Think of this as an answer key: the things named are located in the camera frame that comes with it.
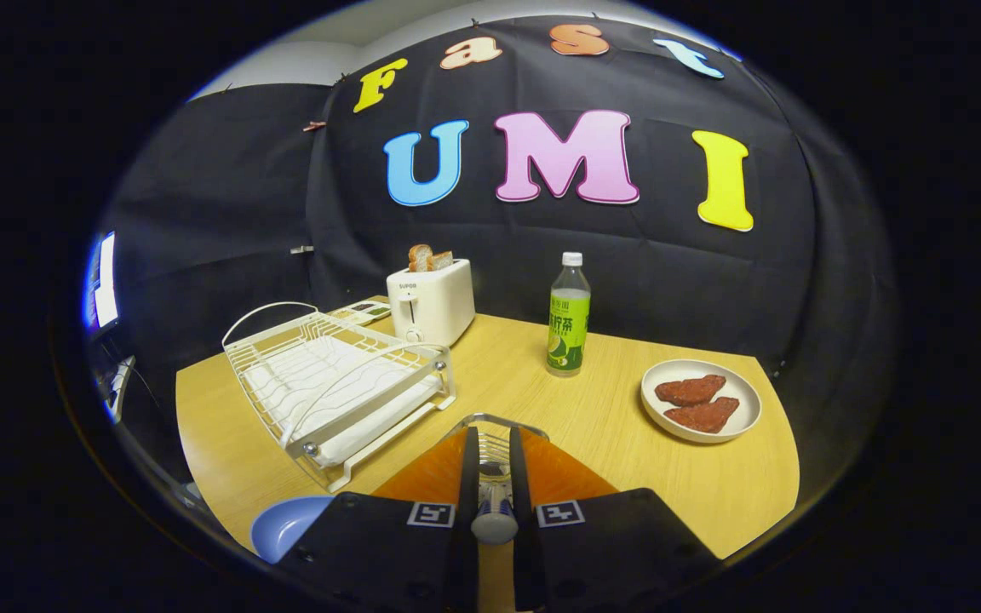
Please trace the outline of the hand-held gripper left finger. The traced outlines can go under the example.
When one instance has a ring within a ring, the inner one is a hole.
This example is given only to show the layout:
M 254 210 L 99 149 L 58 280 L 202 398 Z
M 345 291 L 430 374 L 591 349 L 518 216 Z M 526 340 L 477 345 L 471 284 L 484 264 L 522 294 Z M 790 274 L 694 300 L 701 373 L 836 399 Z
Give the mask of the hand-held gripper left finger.
M 376 491 L 335 497 L 278 568 L 327 612 L 474 612 L 478 464 L 461 428 Z

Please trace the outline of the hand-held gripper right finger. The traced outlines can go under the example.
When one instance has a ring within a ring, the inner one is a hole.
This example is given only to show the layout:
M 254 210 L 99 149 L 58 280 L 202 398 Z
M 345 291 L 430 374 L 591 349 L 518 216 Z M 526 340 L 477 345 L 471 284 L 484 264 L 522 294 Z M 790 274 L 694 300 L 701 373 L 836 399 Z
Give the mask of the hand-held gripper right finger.
M 515 605 L 677 612 L 723 564 L 649 488 L 616 489 L 530 428 L 509 434 Z

